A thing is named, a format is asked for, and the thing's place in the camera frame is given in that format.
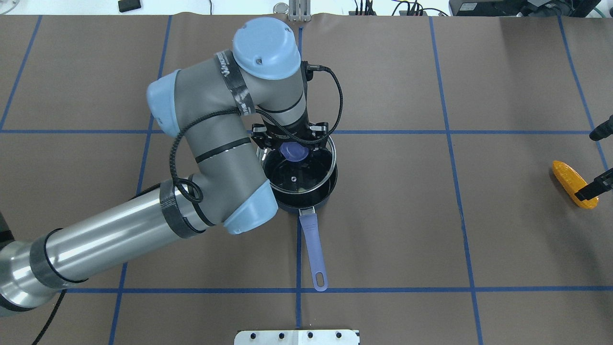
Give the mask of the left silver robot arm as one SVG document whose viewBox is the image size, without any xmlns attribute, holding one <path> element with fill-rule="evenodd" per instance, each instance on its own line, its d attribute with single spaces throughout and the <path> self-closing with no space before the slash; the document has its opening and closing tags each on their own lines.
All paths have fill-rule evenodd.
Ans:
<svg viewBox="0 0 613 345">
<path fill-rule="evenodd" d="M 93 275 L 221 224 L 241 234 L 278 210 L 254 146 L 307 152 L 335 126 L 312 124 L 293 30 L 274 17 L 237 29 L 232 48 L 154 81 L 151 115 L 172 137 L 170 177 L 129 201 L 34 241 L 1 241 L 1 315 L 48 303 Z"/>
</svg>

